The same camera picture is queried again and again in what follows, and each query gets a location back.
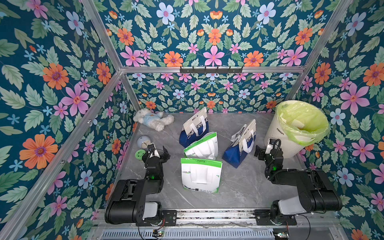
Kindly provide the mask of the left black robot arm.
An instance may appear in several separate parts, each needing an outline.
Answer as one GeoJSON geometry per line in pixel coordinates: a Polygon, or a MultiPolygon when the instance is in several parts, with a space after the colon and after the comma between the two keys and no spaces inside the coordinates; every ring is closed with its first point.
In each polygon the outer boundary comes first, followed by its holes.
{"type": "Polygon", "coordinates": [[[158,194],[164,185],[163,164],[170,159],[166,148],[149,147],[143,156],[146,175],[141,180],[127,179],[117,182],[105,210],[108,224],[145,223],[156,226],[164,221],[160,202],[148,202],[148,195],[158,194]]]}

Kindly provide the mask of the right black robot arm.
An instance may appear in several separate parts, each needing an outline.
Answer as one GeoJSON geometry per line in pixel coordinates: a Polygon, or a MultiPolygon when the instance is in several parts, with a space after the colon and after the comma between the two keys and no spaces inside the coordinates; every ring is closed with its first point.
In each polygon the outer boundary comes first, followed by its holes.
{"type": "Polygon", "coordinates": [[[258,223],[292,224],[295,215],[337,212],[342,209],[341,197],[321,170],[283,169],[283,152],[278,147],[256,147],[255,157],[265,162],[265,177],[274,185],[296,187],[297,195],[285,200],[273,201],[269,211],[255,210],[258,223]]]}

